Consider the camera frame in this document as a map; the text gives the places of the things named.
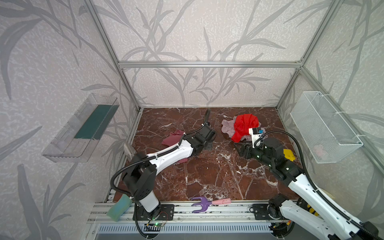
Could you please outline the dark pink cloth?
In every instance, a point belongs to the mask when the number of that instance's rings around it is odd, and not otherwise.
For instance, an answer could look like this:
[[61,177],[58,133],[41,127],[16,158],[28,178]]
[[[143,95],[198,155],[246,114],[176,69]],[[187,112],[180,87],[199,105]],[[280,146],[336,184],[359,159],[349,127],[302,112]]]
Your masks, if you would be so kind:
[[162,151],[162,165],[173,165],[179,161],[186,161],[186,159],[192,153],[191,144],[183,140],[185,132],[177,130],[163,140],[162,144],[168,146],[164,151]]

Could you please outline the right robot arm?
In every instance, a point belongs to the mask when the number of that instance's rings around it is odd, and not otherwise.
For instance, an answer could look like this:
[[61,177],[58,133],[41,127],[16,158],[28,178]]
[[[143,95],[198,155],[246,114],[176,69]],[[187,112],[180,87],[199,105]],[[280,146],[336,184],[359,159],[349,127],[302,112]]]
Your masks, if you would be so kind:
[[311,214],[283,194],[269,200],[273,218],[285,218],[300,225],[322,240],[378,240],[379,230],[370,222],[362,222],[341,208],[308,179],[305,171],[288,160],[284,147],[274,138],[268,138],[258,147],[252,142],[236,143],[240,157],[254,159],[269,168],[275,178],[295,192],[302,201],[318,213]]

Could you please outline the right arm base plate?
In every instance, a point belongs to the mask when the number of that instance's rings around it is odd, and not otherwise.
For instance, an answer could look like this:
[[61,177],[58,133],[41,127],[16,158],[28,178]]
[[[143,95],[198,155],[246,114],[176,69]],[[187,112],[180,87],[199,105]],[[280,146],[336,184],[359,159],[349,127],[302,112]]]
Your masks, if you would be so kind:
[[268,204],[253,204],[250,207],[250,212],[254,215],[257,221],[267,221],[272,218],[269,215]]

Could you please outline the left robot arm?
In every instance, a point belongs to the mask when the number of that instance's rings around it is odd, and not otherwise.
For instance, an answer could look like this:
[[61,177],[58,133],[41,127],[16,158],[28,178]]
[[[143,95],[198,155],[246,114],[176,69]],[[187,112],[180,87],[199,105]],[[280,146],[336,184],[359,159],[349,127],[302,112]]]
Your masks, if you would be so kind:
[[158,212],[161,204],[153,191],[157,175],[182,159],[196,157],[202,151],[210,150],[216,135],[210,123],[205,122],[166,149],[148,155],[134,155],[128,166],[112,176],[111,189],[132,197],[148,214]]

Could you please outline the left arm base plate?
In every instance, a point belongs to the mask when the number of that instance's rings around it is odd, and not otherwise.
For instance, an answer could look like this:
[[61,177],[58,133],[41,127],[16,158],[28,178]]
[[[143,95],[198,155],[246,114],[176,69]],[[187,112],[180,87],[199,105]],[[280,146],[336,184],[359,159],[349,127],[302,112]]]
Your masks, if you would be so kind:
[[175,212],[175,205],[160,204],[152,212],[147,212],[143,206],[135,207],[133,220],[134,221],[172,221]]

